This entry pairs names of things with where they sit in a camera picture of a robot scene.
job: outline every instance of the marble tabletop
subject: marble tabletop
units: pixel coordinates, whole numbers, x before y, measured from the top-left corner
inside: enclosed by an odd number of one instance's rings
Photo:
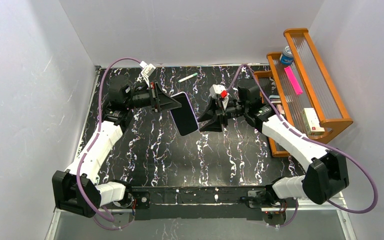
[[[187,93],[196,116],[202,114],[213,84],[230,84],[237,66],[158,67],[153,75],[170,94]],[[265,71],[268,65],[253,66]],[[139,68],[113,68],[110,77],[120,74],[133,84]],[[98,81],[85,123],[81,150],[92,136],[98,116]],[[179,79],[198,73],[182,83]],[[253,81],[242,69],[239,79]],[[277,94],[272,79],[261,78],[268,95]],[[108,81],[103,90],[107,97]],[[222,187],[265,185],[279,177],[303,175],[292,157],[272,157],[266,136],[249,126],[243,117],[231,119],[224,132],[193,132],[180,136],[169,112],[151,112],[149,107],[135,109],[134,118],[123,137],[115,144],[99,171],[99,183],[112,179],[130,182],[135,187]]]

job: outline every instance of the robotic arm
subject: robotic arm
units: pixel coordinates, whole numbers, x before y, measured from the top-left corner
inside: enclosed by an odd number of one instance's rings
[[[224,86],[213,85],[209,104],[198,119],[198,122],[209,121],[200,131],[222,132],[223,127],[228,125],[228,119],[244,116],[249,125],[279,143],[306,171],[303,176],[279,178],[265,186],[257,197],[243,197],[243,201],[272,205],[280,199],[300,198],[321,205],[349,185],[346,158],[305,141],[305,134],[290,125],[283,116],[275,115],[273,109],[263,103],[257,85],[249,86],[240,81],[238,98],[229,95]]]
[[[148,76],[153,70],[142,76],[145,82],[134,88],[128,78],[119,75],[110,79],[108,98],[100,131],[93,133],[90,141],[83,148],[78,158],[65,171],[56,171],[52,177],[52,187],[57,208],[91,218],[95,211],[83,198],[76,175],[82,156],[80,182],[84,192],[96,208],[111,202],[126,205],[131,202],[129,193],[132,188],[128,182],[113,180],[98,184],[98,172],[116,142],[123,136],[133,118],[132,109],[150,106],[155,112],[169,111],[182,105],[164,93],[157,81],[149,82]]]

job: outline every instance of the blue jar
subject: blue jar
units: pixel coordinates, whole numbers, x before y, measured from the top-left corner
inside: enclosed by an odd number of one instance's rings
[[[291,65],[294,61],[294,56],[292,55],[291,48],[286,46],[280,55],[280,62],[284,65]]]

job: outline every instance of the phone screen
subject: phone screen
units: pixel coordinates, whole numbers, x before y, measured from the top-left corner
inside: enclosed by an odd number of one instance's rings
[[[188,95],[186,95],[185,92],[179,92],[171,97],[181,103],[180,108],[170,110],[174,124],[176,124],[176,128],[180,135],[186,136],[198,130],[197,118],[195,117],[194,110],[189,102]]]

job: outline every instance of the white wall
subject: white wall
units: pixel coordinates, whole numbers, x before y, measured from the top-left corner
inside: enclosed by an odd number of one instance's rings
[[[60,0],[95,65],[135,57],[164,66],[265,63],[309,28],[322,0]],[[137,66],[124,61],[117,66]]]
[[[0,240],[45,237],[94,75],[58,0],[0,1]]]
[[[384,239],[384,1],[327,0],[310,34],[342,99],[354,119],[334,145],[355,156],[374,177],[377,207],[367,214],[350,214],[358,239]],[[351,163],[350,208],[372,201],[370,184]]]

